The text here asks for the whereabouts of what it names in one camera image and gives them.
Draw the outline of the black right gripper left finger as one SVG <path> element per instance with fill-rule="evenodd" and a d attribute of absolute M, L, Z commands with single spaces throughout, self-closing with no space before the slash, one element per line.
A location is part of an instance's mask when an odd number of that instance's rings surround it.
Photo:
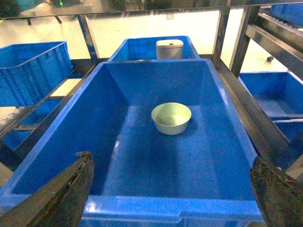
<path fill-rule="evenodd" d="M 90 152 L 0 218 L 2 227 L 77 227 L 88 199 L 95 163 Z"/>

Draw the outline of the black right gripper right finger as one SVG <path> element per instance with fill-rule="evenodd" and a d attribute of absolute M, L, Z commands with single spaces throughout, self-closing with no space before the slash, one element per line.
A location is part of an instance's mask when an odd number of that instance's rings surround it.
<path fill-rule="evenodd" d="M 250 181 L 258 208 L 268 227 L 303 225 L 303 183 L 256 157 Z"/>

